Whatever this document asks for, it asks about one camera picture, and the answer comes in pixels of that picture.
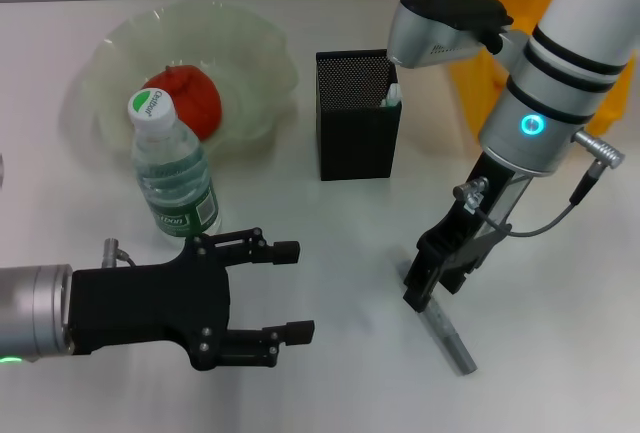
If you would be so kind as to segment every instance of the white bottle cap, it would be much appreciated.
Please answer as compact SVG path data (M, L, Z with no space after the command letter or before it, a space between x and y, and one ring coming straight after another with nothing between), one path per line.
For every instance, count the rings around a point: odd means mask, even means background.
M157 135L168 132L177 115L169 93L159 88L145 88L129 100L129 118L136 131Z

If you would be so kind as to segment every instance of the clear glass bowl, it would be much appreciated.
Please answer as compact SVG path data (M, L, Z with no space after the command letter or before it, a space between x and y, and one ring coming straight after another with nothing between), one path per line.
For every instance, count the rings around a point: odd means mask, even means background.
M131 95L176 65L197 66L220 92L221 126L203 142L209 154L269 134L298 82L284 33L244 8L186 0L142 13L103 40L81 79L84 107L111 150L131 149Z

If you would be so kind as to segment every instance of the table surface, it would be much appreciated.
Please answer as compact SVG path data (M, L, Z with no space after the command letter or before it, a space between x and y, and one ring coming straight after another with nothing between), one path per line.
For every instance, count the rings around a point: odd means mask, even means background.
M446 69L399 72L405 103L391 179L322 183L314 54L384 48L397 0L230 1L286 32L300 84L273 147L213 165L223 230L260 226L269 241L303 248L298 265L230 270L230 326L313 319L313 344L284 348L275 369L198 373L169 343L4 365L2 431L638 431L640 115L608 136L626 163L560 226L503 242L455 297L438 287L479 365L456 376L402 301L396 274L479 152ZM90 140L92 119L68 111L100 40L167 3L0 5L0 266L96 267L111 236L138 263L174 256L134 181ZM636 81L635 113L639 90ZM589 163L574 151L555 176L535 180L515 227L555 216Z

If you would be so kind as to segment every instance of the black mesh pen holder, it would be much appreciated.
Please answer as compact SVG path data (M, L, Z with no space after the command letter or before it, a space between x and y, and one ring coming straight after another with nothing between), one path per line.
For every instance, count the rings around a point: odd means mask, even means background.
M389 178L402 103L380 106L398 82L386 50L316 54L320 179Z

